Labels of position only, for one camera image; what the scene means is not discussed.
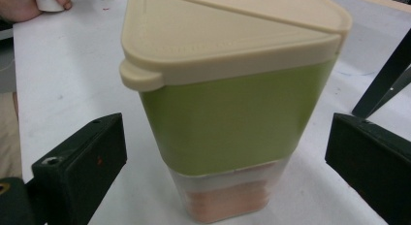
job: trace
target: table surface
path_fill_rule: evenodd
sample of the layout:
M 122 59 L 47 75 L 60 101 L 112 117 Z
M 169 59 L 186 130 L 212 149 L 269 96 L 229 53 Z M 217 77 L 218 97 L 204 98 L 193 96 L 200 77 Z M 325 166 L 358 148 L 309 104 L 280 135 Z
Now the table surface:
M 325 160 L 334 113 L 350 114 L 402 37 L 411 15 L 363 0 L 333 0 L 354 25 L 270 203 L 216 224 L 386 224 Z M 23 177 L 87 122 L 122 113 L 129 161 L 90 224 L 197 224 L 179 201 L 138 93 L 118 66 L 127 0 L 73 0 L 68 12 L 15 25 Z M 411 88 L 369 120 L 411 140 Z

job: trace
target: green container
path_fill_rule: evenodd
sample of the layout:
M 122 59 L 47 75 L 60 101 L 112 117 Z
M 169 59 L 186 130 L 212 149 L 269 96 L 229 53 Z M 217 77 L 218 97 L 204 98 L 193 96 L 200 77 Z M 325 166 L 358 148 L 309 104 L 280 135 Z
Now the green container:
M 351 19 L 328 0 L 284 1 L 129 0 L 121 77 L 175 172 L 243 169 L 298 145 Z

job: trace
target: transparent container base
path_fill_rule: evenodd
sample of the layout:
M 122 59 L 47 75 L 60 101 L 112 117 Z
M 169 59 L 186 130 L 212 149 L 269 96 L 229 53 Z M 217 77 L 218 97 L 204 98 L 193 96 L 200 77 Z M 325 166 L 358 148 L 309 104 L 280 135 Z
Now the transparent container base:
M 288 160 L 199 177 L 169 170 L 188 213 L 199 222 L 211 223 L 265 207 Z

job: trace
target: container lid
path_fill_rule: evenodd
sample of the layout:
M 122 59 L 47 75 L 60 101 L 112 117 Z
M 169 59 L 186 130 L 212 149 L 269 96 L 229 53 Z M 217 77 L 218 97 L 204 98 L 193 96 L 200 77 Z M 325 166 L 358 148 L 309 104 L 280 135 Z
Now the container lid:
M 322 63 L 350 27 L 329 0 L 129 0 L 120 74 L 151 91 Z

